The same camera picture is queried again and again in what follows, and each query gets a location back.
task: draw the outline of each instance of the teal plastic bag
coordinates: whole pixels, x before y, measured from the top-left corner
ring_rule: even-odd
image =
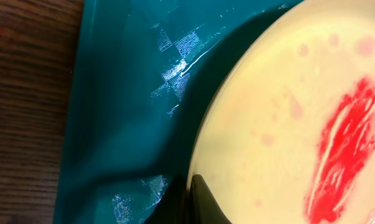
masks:
[[[294,5],[86,0],[54,224],[142,223],[225,76]]]

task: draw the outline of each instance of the red spot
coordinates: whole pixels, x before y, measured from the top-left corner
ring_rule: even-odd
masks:
[[[356,44],[356,51],[364,57],[372,56],[375,51],[374,37],[363,37],[359,39]]]
[[[291,96],[289,100],[290,114],[293,119],[300,119],[303,116],[303,108],[295,97]]]
[[[262,204],[263,204],[263,202],[262,202],[262,200],[255,200],[255,206],[256,207],[261,207],[262,206]]]
[[[270,134],[263,134],[262,135],[262,143],[265,146],[272,146],[274,144],[274,137]]]
[[[332,34],[328,39],[330,46],[337,47],[339,45],[339,36],[338,34]]]
[[[354,180],[374,150],[375,83],[363,78],[353,94],[341,99],[322,131],[318,165],[305,199],[310,224],[341,217]]]
[[[0,27],[0,35],[5,35],[6,32],[5,32],[5,29],[3,29],[2,27]]]
[[[369,214],[369,219],[370,220],[374,220],[375,219],[375,209],[371,211],[371,213]]]
[[[301,57],[306,56],[309,53],[309,48],[307,47],[306,44],[302,44],[298,47],[298,54]]]
[[[214,174],[210,175],[210,181],[214,181],[215,179],[216,179],[216,177],[215,177]]]
[[[256,131],[255,130],[249,130],[249,134],[252,136],[252,137],[254,137],[254,136],[256,136]]]
[[[276,109],[279,109],[280,108],[280,103],[279,103],[279,101],[278,100],[276,100],[276,99],[272,99],[272,104],[273,104],[273,106],[276,108]]]

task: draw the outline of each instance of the red streak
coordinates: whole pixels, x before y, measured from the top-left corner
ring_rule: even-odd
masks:
[[[0,27],[0,35],[5,35],[5,30],[2,27]]]
[[[361,79],[354,93],[341,99],[318,147],[318,165],[306,196],[305,214],[311,224],[322,220],[333,223],[341,217],[354,179],[375,150],[373,81]]]

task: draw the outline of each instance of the crinkled plastic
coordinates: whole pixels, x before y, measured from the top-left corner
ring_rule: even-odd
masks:
[[[142,223],[286,0],[86,0],[54,224]]]

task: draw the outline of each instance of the wooden table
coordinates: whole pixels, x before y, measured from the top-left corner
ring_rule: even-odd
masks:
[[[52,223],[83,0],[0,0],[0,223]]]

